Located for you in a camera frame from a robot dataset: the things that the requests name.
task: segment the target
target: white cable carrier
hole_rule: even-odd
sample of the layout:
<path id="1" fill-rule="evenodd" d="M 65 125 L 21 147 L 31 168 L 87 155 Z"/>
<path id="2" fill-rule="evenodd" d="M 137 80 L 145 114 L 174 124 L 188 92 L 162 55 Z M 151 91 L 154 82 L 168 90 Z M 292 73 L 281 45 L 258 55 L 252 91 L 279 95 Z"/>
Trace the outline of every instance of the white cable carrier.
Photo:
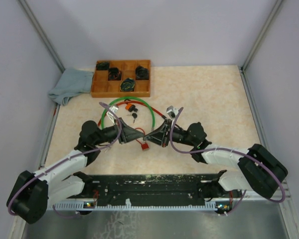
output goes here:
<path id="1" fill-rule="evenodd" d="M 130 200 L 126 200 L 124 206 L 96 206 L 95 208 L 84 208 L 91 201 L 67 200 L 55 204 L 57 211 L 216 211 L 215 202 L 205 202 L 204 206 L 132 206 Z"/>

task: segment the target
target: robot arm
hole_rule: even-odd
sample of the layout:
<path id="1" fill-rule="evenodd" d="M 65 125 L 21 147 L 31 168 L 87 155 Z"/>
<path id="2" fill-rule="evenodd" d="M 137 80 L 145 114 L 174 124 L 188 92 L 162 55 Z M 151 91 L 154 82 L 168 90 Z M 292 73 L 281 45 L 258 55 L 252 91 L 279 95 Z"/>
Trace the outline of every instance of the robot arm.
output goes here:
<path id="1" fill-rule="evenodd" d="M 175 119 L 178 111 L 169 107 L 167 113 Z M 219 172 L 217 179 L 210 182 L 206 190 L 201 190 L 203 196 L 207 195 L 207 197 L 210 190 L 216 192 L 217 195 L 225 195 L 228 191 L 237 189 L 254 190 L 267 199 L 272 197 L 278 188 L 277 181 L 246 155 L 256 158 L 265 165 L 280 182 L 288 174 L 286 168 L 259 144 L 254 144 L 248 149 L 226 148 L 222 150 L 221 147 L 206 139 L 207 134 L 201 123 L 192 123 L 187 130 L 177 126 L 171 134 L 172 123 L 172 120 L 165 119 L 158 129 L 144 135 L 126 125 L 120 118 L 122 131 L 118 136 L 117 125 L 99 129 L 94 121 L 85 122 L 82 125 L 77 146 L 68 155 L 49 167 L 34 173 L 24 171 L 19 175 L 8 198 L 8 208 L 32 224 L 38 221 L 46 209 L 55 203 L 74 195 L 87 195 L 91 192 L 92 179 L 79 170 L 94 162 L 98 157 L 100 151 L 97 151 L 97 145 L 105 142 L 111 143 L 117 138 L 123 144 L 143 137 L 144 141 L 148 140 L 161 147 L 167 147 L 169 141 L 172 140 L 192 146 L 190 154 L 196 162 L 222 164 L 236 169 L 236 171 Z"/>
<path id="2" fill-rule="evenodd" d="M 127 126 L 122 119 L 122 132 L 120 143 L 127 143 L 144 134 Z M 87 121 L 82 125 L 78 145 L 68 155 L 49 167 L 42 168 L 33 173 L 22 172 L 6 203 L 9 206 L 12 198 L 19 193 L 11 204 L 12 211 L 26 220 L 29 224 L 37 222 L 48 207 L 68 197 L 88 192 L 92 179 L 82 172 L 100 154 L 96 145 L 112 142 L 118 134 L 118 126 L 114 125 L 99 129 L 94 121 Z M 30 180 L 33 180 L 24 190 L 21 190 Z"/>
<path id="3" fill-rule="evenodd" d="M 174 107 L 167 108 L 167 113 L 172 118 L 178 114 Z M 173 121 L 165 119 L 164 123 L 153 132 L 144 136 L 143 140 L 148 140 L 161 147 L 167 147 L 170 141 L 170 130 Z M 224 149 L 209 142 L 201 123 L 192 123 L 187 130 L 176 126 L 172 132 L 173 142 L 193 146 L 191 157 L 196 162 L 207 164 L 221 164 L 236 169 L 235 171 L 224 172 L 218 180 L 218 184 L 224 191 L 232 190 L 254 190 L 266 199 L 270 199 L 278 189 L 278 184 L 266 170 L 257 163 L 254 163 L 245 156 L 251 156 L 266 166 L 277 179 L 282 182 L 288 174 L 287 169 L 262 145 L 254 144 L 251 148 L 245 149 Z"/>

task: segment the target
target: green cable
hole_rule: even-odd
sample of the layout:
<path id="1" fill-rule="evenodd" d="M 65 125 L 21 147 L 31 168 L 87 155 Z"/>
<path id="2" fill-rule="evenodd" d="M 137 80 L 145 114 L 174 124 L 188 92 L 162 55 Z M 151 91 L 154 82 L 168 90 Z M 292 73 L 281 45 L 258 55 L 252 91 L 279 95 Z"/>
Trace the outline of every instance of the green cable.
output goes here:
<path id="1" fill-rule="evenodd" d="M 151 113 L 151 117 L 152 117 L 151 130 L 153 131 L 154 127 L 155 127 L 155 115 L 154 115 L 154 111 L 151 109 L 150 105 L 147 102 L 143 101 L 142 99 L 134 97 L 134 96 L 125 96 L 125 97 L 121 97 L 121 98 L 118 98 L 116 100 L 113 100 L 112 102 L 109 103 L 109 105 L 112 106 L 116 102 L 121 101 L 121 100 L 126 100 L 126 99 L 137 100 L 137 101 L 140 101 L 140 102 L 144 103 L 147 106 L 147 108 L 149 109 L 149 111 Z M 102 117 L 101 117 L 101 128 L 102 129 L 104 129 L 104 117 L 105 117 L 106 111 L 107 110 L 103 111 Z"/>

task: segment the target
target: wooden compartment tray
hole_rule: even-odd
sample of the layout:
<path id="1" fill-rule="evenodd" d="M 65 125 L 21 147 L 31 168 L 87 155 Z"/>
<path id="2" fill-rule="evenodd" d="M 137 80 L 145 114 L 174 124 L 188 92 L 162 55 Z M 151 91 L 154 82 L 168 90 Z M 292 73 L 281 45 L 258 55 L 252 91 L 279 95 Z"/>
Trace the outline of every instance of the wooden compartment tray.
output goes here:
<path id="1" fill-rule="evenodd" d="M 109 80 L 108 70 L 97 70 L 95 68 L 91 96 L 94 98 L 106 98 L 106 97 L 123 97 L 123 96 L 135 96 L 135 97 L 150 97 L 150 60 L 121 60 L 121 61 L 97 61 L 109 62 L 110 68 L 117 67 L 121 72 L 120 80 Z M 142 80 L 136 79 L 135 69 L 138 66 L 143 66 L 149 70 L 149 79 Z M 126 78 L 132 78 L 135 80 L 134 91 L 122 92 L 120 85 Z"/>

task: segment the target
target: white wall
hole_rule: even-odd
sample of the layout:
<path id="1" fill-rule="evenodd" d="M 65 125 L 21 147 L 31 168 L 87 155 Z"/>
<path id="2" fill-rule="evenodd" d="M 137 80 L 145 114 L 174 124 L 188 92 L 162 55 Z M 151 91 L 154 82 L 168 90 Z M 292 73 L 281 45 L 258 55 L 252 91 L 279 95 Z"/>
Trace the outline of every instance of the white wall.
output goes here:
<path id="1" fill-rule="evenodd" d="M 28 0 L 66 67 L 242 65 L 275 0 Z"/>
<path id="2" fill-rule="evenodd" d="M 299 0 L 288 0 L 247 70 L 270 149 L 299 213 Z"/>
<path id="3" fill-rule="evenodd" d="M 17 1 L 0 1 L 0 239 L 12 216 L 5 206 L 20 172 L 38 163 L 60 72 Z"/>

